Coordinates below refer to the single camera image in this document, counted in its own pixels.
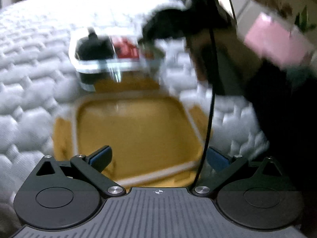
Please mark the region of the person hand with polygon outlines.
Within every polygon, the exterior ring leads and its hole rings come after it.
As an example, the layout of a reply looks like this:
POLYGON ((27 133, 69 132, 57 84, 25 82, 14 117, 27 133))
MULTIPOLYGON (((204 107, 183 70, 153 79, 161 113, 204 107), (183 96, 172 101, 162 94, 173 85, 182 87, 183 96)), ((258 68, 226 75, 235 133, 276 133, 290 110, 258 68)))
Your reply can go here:
POLYGON ((220 96, 244 95, 242 86, 263 61, 235 30, 202 31, 187 37, 186 45, 198 80, 208 83, 220 96))

